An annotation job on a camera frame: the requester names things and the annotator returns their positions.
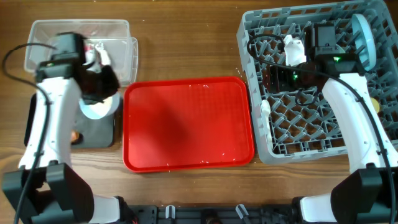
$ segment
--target plastic crate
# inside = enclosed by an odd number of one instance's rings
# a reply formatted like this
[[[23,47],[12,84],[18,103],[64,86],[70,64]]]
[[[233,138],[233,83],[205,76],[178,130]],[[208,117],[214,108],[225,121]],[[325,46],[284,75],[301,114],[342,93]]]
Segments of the plastic crate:
[[[380,0],[360,0],[311,6],[284,7],[248,11],[243,14],[236,34],[243,71],[246,73],[251,98],[251,116],[257,150],[265,164],[281,164],[318,159],[326,156],[346,154],[343,138],[336,118],[322,94],[311,106],[294,103],[296,92],[269,93],[262,84],[266,64],[254,60],[247,51],[249,37],[258,34],[300,34],[311,23],[332,21],[336,27],[337,43],[345,52],[360,52],[354,40],[351,17],[363,14],[368,20],[377,53],[376,66],[365,74],[371,97],[380,102],[379,117],[392,140],[398,143],[398,36],[390,13]],[[283,63],[285,55],[279,54],[278,41],[262,39],[255,41],[251,48],[265,60]],[[302,103],[313,100],[315,89],[303,92]],[[261,112],[262,100],[271,106],[269,126]],[[272,143],[267,135],[272,135]]]
[[[137,39],[130,35],[130,25],[121,19],[56,19],[37,20],[30,30],[28,42],[55,45],[57,34],[77,32],[91,42],[102,42],[111,66],[122,86],[136,81],[138,67]],[[38,63],[50,59],[51,49],[40,46],[26,48],[25,71],[34,73]]]

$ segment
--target clear plastic bin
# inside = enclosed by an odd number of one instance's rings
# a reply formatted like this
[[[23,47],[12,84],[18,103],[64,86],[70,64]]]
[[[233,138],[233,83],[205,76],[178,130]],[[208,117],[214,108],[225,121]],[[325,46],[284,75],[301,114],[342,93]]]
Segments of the clear plastic bin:
[[[138,43],[130,36],[128,21],[121,19],[37,20],[30,30],[28,42],[56,46],[57,34],[77,32],[91,42],[102,42],[111,59],[111,66],[122,86],[135,82],[138,67]],[[32,46],[26,49],[24,68],[34,73],[37,65],[48,60],[51,49]]]

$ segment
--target wood grain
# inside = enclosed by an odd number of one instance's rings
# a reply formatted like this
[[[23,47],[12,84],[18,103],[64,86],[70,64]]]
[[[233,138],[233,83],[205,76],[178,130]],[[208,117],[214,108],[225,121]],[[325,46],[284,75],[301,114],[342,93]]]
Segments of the wood grain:
[[[4,2],[0,4],[0,55],[25,43],[37,19],[126,19],[139,41],[137,81],[241,77],[236,32],[244,12],[321,2],[330,1]],[[396,2],[389,5],[398,6]],[[31,78],[22,68],[24,54],[21,50],[13,55],[8,67],[13,74]],[[33,92],[0,75],[0,177],[15,170],[24,153],[22,142]],[[108,149],[74,150],[72,162],[94,193],[121,195],[134,205],[286,203],[296,196],[329,192],[349,174],[346,156],[267,166],[258,155],[244,167],[134,174],[122,162],[120,139]],[[0,223],[10,223],[13,216],[1,192]]]

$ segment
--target yellow object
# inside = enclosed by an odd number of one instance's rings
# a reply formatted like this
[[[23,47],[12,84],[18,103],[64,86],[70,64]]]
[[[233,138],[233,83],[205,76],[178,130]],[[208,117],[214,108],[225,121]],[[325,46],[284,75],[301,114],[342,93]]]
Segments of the yellow object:
[[[374,110],[376,110],[376,113],[378,113],[380,111],[380,104],[379,102],[377,102],[377,100],[375,98],[371,98]]]

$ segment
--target gray dish rack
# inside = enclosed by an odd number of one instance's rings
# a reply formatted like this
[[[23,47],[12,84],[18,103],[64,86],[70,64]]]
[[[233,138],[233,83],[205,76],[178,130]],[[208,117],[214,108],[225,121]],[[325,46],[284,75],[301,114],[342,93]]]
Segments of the gray dish rack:
[[[311,23],[332,22],[336,27],[336,40],[345,52],[360,52],[354,40],[351,17],[365,16],[371,26],[376,44],[376,66],[365,74],[371,97],[380,104],[379,117],[394,145],[398,144],[398,35],[386,4],[382,0],[359,0],[248,11],[243,14],[236,38],[243,71],[248,79],[251,99],[251,117],[260,160],[265,164],[283,164],[346,154],[343,137],[336,118],[322,94],[310,106],[294,102],[296,92],[271,94],[262,84],[266,64],[250,57],[246,45],[249,38],[258,34],[299,34]],[[252,44],[259,57],[283,63],[285,55],[279,54],[278,40],[261,39]],[[313,100],[316,89],[303,91],[302,103]],[[271,106],[269,126],[261,112],[261,102]],[[272,143],[267,142],[267,135]]]

